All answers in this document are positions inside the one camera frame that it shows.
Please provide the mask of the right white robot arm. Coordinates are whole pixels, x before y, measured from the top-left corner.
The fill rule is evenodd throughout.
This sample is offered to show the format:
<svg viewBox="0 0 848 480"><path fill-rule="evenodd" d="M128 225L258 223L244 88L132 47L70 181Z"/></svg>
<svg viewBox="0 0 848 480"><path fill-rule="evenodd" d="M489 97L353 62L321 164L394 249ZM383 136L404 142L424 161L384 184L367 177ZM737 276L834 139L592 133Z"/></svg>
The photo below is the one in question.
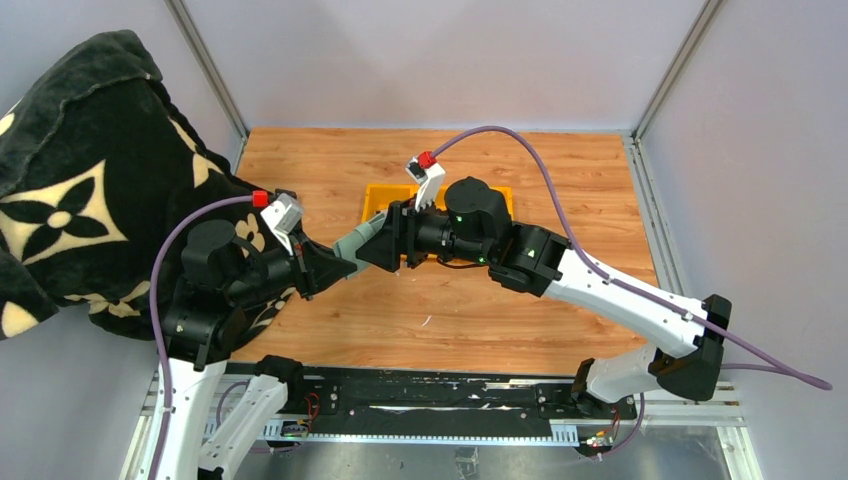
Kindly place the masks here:
<svg viewBox="0 0 848 480"><path fill-rule="evenodd" d="M390 203L381 228L355 251L358 260L395 272L428 256L487 268L502 287L580 306L636 331L645 347L580 364L571 403L596 417L624 397L663 389L692 401L712 398L720 374L731 303L719 295L686 298L603 266L566 237L514 221L503 194L467 177L452 184L444 209Z"/></svg>

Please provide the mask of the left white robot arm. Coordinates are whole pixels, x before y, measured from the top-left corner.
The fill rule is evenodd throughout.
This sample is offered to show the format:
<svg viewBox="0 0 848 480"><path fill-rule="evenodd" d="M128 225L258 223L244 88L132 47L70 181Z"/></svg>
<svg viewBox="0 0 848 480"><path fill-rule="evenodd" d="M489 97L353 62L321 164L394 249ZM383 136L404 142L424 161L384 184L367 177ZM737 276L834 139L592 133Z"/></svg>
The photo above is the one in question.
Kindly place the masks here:
<svg viewBox="0 0 848 480"><path fill-rule="evenodd" d="M226 220L192 227L180 252L183 274L166 310L153 308L164 353L158 368L153 424L137 479L230 479L271 417L320 411L302 363L267 355L248 377L233 410L204 431L232 353L248 336L249 309L275 295L320 293L356 266L301 232L294 250L260 252Z"/></svg>

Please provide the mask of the mint green card holder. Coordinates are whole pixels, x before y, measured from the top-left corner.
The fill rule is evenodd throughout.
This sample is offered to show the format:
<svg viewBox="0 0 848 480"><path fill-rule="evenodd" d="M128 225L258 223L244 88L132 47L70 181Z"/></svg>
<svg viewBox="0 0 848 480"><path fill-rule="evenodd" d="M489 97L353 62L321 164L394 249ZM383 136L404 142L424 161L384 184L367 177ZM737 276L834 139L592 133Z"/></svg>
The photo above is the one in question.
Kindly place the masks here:
<svg viewBox="0 0 848 480"><path fill-rule="evenodd" d="M370 263L359 260L356 252L382 229L386 218L387 211L380 210L369 220L359 224L350 233L341 237L333 244L332 249L336 257L350 261L356 265L356 269L346 276L347 280L353 279L371 266Z"/></svg>

